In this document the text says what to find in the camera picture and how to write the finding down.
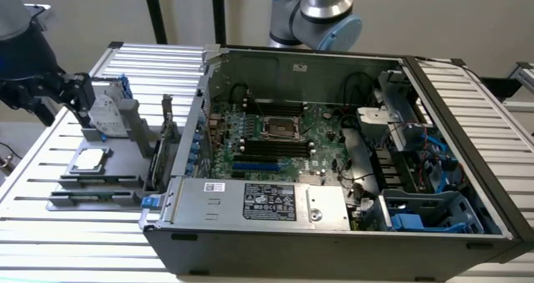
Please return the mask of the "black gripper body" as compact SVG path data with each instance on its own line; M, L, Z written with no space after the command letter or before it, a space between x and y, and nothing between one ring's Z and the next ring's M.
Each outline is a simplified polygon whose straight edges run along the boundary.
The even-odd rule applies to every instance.
M39 97L65 103L65 74L40 30L2 41L2 101L8 107L34 109Z

